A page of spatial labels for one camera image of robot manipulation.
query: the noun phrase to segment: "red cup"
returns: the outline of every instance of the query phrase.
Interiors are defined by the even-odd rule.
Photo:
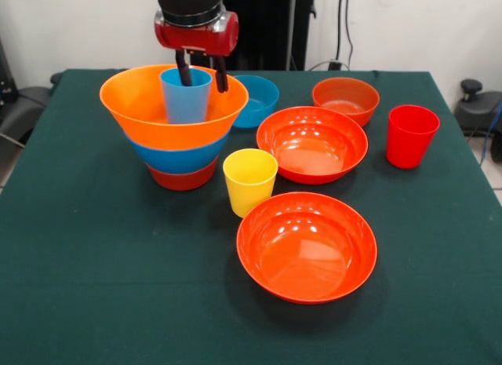
[[[389,115],[387,160],[401,169],[420,165],[441,122],[426,108],[405,104]]]

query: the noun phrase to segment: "plastic bowl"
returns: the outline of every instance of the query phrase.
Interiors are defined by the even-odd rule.
[[[234,127],[255,128],[275,110],[279,89],[270,80],[260,76],[234,76],[242,82],[249,93],[249,102],[238,115]]]
[[[163,173],[152,168],[148,164],[147,167],[154,180],[163,188],[174,191],[188,191],[203,186],[211,179],[214,174],[214,170],[216,169],[217,160],[218,157],[216,157],[208,166],[197,170],[194,173],[186,174]]]
[[[365,126],[380,103],[377,90],[356,78],[334,77],[322,80],[312,90],[315,106],[328,108]]]
[[[279,174],[303,184],[341,178],[368,151],[368,138],[355,121],[312,106],[275,112],[261,123],[256,142],[277,159]]]
[[[358,289],[377,262],[377,241],[364,218],[347,204],[290,192],[265,200],[244,217],[237,253],[264,289],[309,305]]]
[[[181,174],[193,173],[208,166],[220,154],[227,138],[228,133],[214,143],[185,151],[147,148],[129,140],[136,153],[149,166],[163,173]]]
[[[168,124],[160,74],[175,67],[161,64],[129,69],[101,86],[101,102],[135,143],[169,151],[203,147],[230,130],[248,101],[248,91],[236,78],[228,76],[228,91],[219,93],[213,69],[192,67],[213,76],[206,121]]]

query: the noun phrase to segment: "red bowl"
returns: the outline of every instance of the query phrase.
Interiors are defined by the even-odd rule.
[[[265,290],[298,304],[336,300],[358,289],[377,262],[371,227],[340,200],[290,192],[242,220],[237,253]]]
[[[266,118],[256,133],[258,148],[278,161],[279,174],[303,184],[335,181],[368,151],[364,130],[327,108],[287,108]]]
[[[314,87],[312,100],[315,106],[339,112],[365,126],[380,103],[380,95],[367,82],[350,77],[333,77],[322,80]]]
[[[216,169],[216,157],[208,166],[197,170],[193,173],[186,174],[169,174],[158,171],[147,164],[151,176],[163,188],[174,191],[188,191],[199,188],[206,184],[214,174]]]

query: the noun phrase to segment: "blue cup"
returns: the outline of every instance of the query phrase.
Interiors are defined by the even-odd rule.
[[[167,121],[170,124],[200,123],[206,120],[212,75],[190,68],[192,86],[181,83],[177,68],[160,74]]]
[[[270,80],[260,76],[234,76],[242,82],[249,93],[248,104],[234,122],[234,127],[258,127],[275,110],[279,89]]]
[[[193,173],[208,166],[221,152],[229,132],[219,140],[204,147],[183,151],[164,151],[144,147],[127,138],[141,159],[157,171],[170,174]]]

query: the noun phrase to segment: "small orange bowl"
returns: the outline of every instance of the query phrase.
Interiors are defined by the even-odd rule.
[[[182,151],[211,144],[230,130],[248,102],[248,91],[228,76],[228,91],[219,93],[213,69],[194,67],[213,77],[206,121],[169,124],[160,74],[175,64],[148,65],[120,72],[101,86],[100,99],[125,134],[135,143],[163,151]]]
[[[318,83],[312,90],[314,105],[328,108],[365,126],[380,103],[378,91],[356,78],[334,77]]]
[[[244,217],[237,253],[265,290],[311,305],[358,289],[377,262],[377,241],[364,218],[340,200],[290,192],[265,200]]]
[[[313,106],[275,112],[261,123],[256,142],[277,159],[279,174],[303,184],[341,178],[368,151],[361,126],[345,115]]]
[[[154,180],[163,188],[174,191],[188,191],[199,188],[209,182],[216,169],[216,157],[208,166],[193,173],[169,174],[158,171],[147,164],[148,170]]]

